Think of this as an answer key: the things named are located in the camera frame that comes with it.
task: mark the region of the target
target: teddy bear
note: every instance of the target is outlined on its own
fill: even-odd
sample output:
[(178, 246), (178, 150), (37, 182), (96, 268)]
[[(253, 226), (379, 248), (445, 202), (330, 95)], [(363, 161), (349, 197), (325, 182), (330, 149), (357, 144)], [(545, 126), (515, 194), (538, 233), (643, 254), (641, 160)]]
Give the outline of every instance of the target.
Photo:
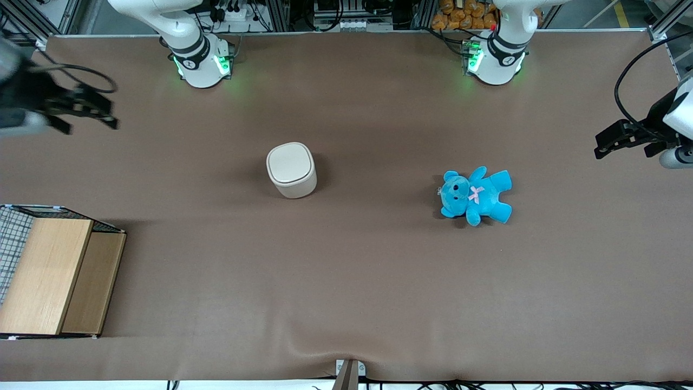
[(477, 226), (481, 217), (490, 217), (500, 223), (508, 222), (513, 208), (498, 200), (501, 192), (513, 187), (508, 171), (494, 173), (488, 178), (486, 167), (478, 167), (469, 179), (456, 171), (443, 175), (445, 184), (439, 190), (443, 207), (441, 213), (447, 218), (466, 214), (467, 222)]

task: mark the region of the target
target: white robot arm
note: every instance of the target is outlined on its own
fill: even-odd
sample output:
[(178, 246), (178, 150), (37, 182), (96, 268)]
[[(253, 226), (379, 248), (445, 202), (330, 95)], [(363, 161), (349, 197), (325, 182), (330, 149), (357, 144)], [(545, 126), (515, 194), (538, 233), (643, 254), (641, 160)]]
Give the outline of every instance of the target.
[(613, 151), (646, 144), (647, 157), (660, 154), (668, 169), (693, 168), (693, 77), (686, 76), (654, 103), (647, 117), (632, 122), (621, 119), (599, 133), (595, 157), (601, 160)]
[(207, 88), (231, 74), (229, 43), (205, 34), (184, 10), (202, 0), (108, 0), (123, 15), (155, 29), (173, 52), (178, 73), (190, 85)]
[(557, 6), (568, 0), (494, 0), (500, 10), (498, 26), (474, 37), (475, 55), (468, 59), (467, 70), (491, 85), (509, 82), (525, 58), (525, 49), (538, 26), (534, 9)]

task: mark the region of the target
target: black cable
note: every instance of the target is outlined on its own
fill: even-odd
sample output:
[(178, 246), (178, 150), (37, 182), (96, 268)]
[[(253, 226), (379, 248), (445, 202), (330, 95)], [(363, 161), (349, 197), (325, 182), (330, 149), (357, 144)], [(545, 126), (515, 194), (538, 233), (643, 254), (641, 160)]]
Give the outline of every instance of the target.
[[(7, 11), (7, 9), (4, 8), (4, 7), (2, 7), (2, 9), (3, 9), (3, 13), (9, 12), (9, 11)], [(29, 34), (27, 34), (26, 32), (24, 32), (24, 31), (15, 23), (14, 20), (11, 20), (11, 19), (9, 18), (9, 16), (7, 16), (7, 18), (8, 18), (8, 20), (10, 21), (10, 24), (12, 24), (12, 26), (15, 28), (15, 30), (19, 31), (19, 33), (24, 37), (25, 40), (31, 41), (31, 37), (29, 37)], [(55, 68), (55, 69), (56, 69), (56, 70), (60, 70), (60, 71), (61, 71), (62, 73), (64, 73), (67, 77), (69, 77), (72, 81), (75, 81), (75, 82), (80, 83), (80, 84), (88, 85), (88, 86), (89, 86), (90, 88), (92, 88), (94, 91), (100, 92), (100, 93), (102, 93), (102, 94), (112, 94), (113, 92), (115, 92), (115, 91), (118, 90), (118, 85), (116, 84), (116, 82), (115, 82), (112, 78), (110, 78), (109, 76), (106, 76), (105, 74), (103, 74), (103, 73), (101, 73), (101, 72), (99, 72), (99, 71), (97, 71), (97, 70), (95, 70), (95, 69), (88, 68), (88, 67), (83, 67), (82, 65), (62, 64), (62, 63), (59, 63), (58, 61), (54, 60), (54, 59), (53, 59), (51, 56), (49, 56), (45, 51), (39, 50), (38, 52), (41, 53), (41, 55), (44, 56), (44, 58), (46, 58), (51, 64), (53, 64), (53, 65), (60, 65), (60, 67)], [(73, 76), (73, 75), (72, 75), (70, 72), (68, 72), (66, 69), (80, 70), (80, 71), (85, 71), (85, 72), (88, 72), (88, 73), (91, 73), (91, 74), (95, 74), (95, 75), (97, 75), (97, 76), (103, 78), (104, 80), (106, 80), (106, 81), (110, 84), (110, 89), (108, 89), (108, 90), (102, 90), (101, 88), (94, 87), (94, 86), (90, 85), (89, 83), (85, 83), (84, 81), (80, 80), (79, 78)]]
[(167, 380), (166, 381), (166, 390), (176, 390), (176, 389), (178, 389), (179, 384), (180, 384), (179, 380)]
[(438, 33), (436, 30), (434, 30), (430, 27), (414, 27), (413, 30), (428, 31), (431, 35), (438, 38), (439, 40), (444, 40), (444, 41), (450, 42), (450, 43), (462, 44), (461, 40), (454, 40), (453, 38), (448, 38), (448, 37), (444, 36), (442, 33)]
[(464, 54), (462, 54), (461, 51), (457, 51), (457, 49), (455, 49), (455, 48), (452, 46), (452, 44), (451, 44), (450, 42), (448, 42), (448, 40), (443, 40), (443, 42), (445, 42), (445, 46), (447, 46), (448, 49), (450, 49), (450, 51), (452, 51), (453, 53), (457, 54), (458, 56), (464, 57)]
[(640, 129), (640, 130), (646, 132), (647, 134), (649, 134), (649, 135), (650, 135), (651, 137), (653, 137), (654, 139), (662, 140), (661, 137), (659, 137), (656, 133), (650, 131), (648, 128), (645, 128), (645, 126), (643, 126), (639, 121), (635, 120), (635, 118), (633, 118), (633, 115), (631, 115), (630, 113), (628, 113), (628, 111), (626, 111), (626, 108), (623, 106), (623, 103), (621, 103), (621, 97), (619, 96), (619, 93), (618, 93), (618, 92), (619, 92), (619, 88), (620, 88), (620, 86), (621, 86), (621, 82), (623, 81), (624, 77), (626, 77), (626, 74), (628, 74), (628, 71), (631, 70), (631, 68), (633, 67), (633, 65), (634, 65), (637, 61), (639, 61), (639, 59), (641, 59), (642, 57), (644, 57), (645, 54), (648, 54), (650, 51), (653, 51), (654, 49), (657, 49), (658, 47), (662, 46), (663, 44), (666, 44), (666, 43), (671, 42), (671, 41), (673, 41), (673, 40), (677, 40), (677, 39), (680, 38), (680, 37), (684, 37), (684, 36), (689, 35), (689, 34), (692, 34), (692, 33), (693, 33), (693, 31), (688, 31), (687, 33), (681, 33), (681, 34), (678, 34), (678, 35), (674, 35), (673, 37), (669, 37), (669, 38), (667, 38), (667, 39), (665, 39), (665, 40), (661, 40), (661, 41), (659, 41), (659, 42), (653, 44), (652, 46), (648, 47), (647, 49), (641, 51), (640, 54), (638, 54), (637, 56), (635, 56), (635, 58), (632, 59), (632, 61), (628, 63), (628, 65), (626, 66), (626, 69), (623, 69), (623, 72), (621, 72), (621, 76), (619, 76), (619, 77), (618, 77), (618, 80), (616, 81), (616, 86), (613, 88), (613, 96), (614, 96), (614, 99), (616, 100), (616, 105), (618, 106), (618, 109), (621, 110), (621, 113), (622, 113), (622, 114), (626, 117), (626, 119), (628, 119), (635, 127), (637, 127), (638, 129)]
[(260, 25), (262, 25), (262, 27), (264, 27), (268, 33), (271, 33), (272, 29), (270, 28), (270, 25), (265, 21), (265, 18), (262, 16), (262, 13), (260, 12), (260, 8), (258, 7), (256, 0), (249, 0), (248, 4), (250, 4), (250, 8), (252, 8), (253, 12), (255, 12), (255, 15), (258, 16), (258, 21), (260, 22)]
[(481, 35), (472, 33), (471, 31), (466, 30), (466, 29), (464, 29), (464, 28), (458, 28), (457, 30), (464, 31), (465, 33), (468, 33), (469, 35), (471, 35), (471, 36), (473, 36), (473, 37), (477, 37), (477, 38), (479, 38), (480, 40), (485, 40), (485, 41), (489, 40), (489, 39), (486, 38), (486, 37), (482, 37)]
[(321, 30), (319, 27), (316, 27), (313, 23), (308, 20), (308, 15), (310, 14), (310, 5), (313, 3), (313, 0), (306, 0), (305, 2), (305, 12), (304, 12), (304, 21), (306, 22), (306, 25), (313, 30), (313, 31), (319, 31), (319, 32), (327, 32), (335, 28), (341, 21), (342, 17), (344, 16), (344, 5), (342, 4), (342, 0), (336, 0), (337, 1), (337, 10), (335, 12), (335, 20), (332, 22), (332, 24), (328, 27), (325, 28), (324, 30)]
[(210, 32), (212, 30), (212, 27), (208, 25), (207, 23), (203, 24), (202, 20), (200, 20), (200, 16), (198, 15), (198, 12), (195, 11), (195, 18), (198, 20), (198, 24), (200, 25), (200, 29), (204, 31), (205, 28), (207, 28)]

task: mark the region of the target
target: brown tablecloth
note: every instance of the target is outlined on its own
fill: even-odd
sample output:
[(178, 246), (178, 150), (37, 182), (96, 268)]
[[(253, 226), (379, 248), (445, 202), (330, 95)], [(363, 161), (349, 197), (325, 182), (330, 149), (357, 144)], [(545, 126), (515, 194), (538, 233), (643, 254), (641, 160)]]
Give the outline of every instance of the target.
[[(195, 90), (156, 39), (50, 39), (118, 81), (121, 129), (3, 139), (1, 200), (128, 242), (103, 338), (0, 342), (0, 379), (307, 378), (344, 357), (383, 380), (689, 378), (693, 173), (592, 152), (647, 45), (538, 33), (489, 87), (424, 33), (247, 37), (233, 79)], [(622, 98), (641, 117), (675, 86), (658, 49)], [(291, 141), (317, 165), (299, 200), (265, 170)], [(509, 223), (442, 219), (442, 173), (483, 164), (510, 170)]]

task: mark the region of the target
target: teddy bear leg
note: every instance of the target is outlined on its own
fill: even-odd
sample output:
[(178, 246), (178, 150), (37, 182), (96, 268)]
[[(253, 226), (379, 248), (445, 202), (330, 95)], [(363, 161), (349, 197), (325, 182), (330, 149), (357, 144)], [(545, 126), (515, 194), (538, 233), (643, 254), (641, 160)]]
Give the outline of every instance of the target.
[(489, 217), (491, 217), (492, 219), (494, 219), (500, 223), (506, 223), (506, 222), (508, 222), (508, 219), (510, 218), (510, 214), (512, 212), (513, 212), (512, 206), (510, 206), (506, 203), (498, 202), (498, 203), (496, 203), (495, 206), (493, 206), (493, 209), (491, 210)]
[(500, 171), (489, 176), (491, 183), (495, 186), (498, 192), (503, 192), (513, 187), (513, 181), (510, 179), (508, 171)]

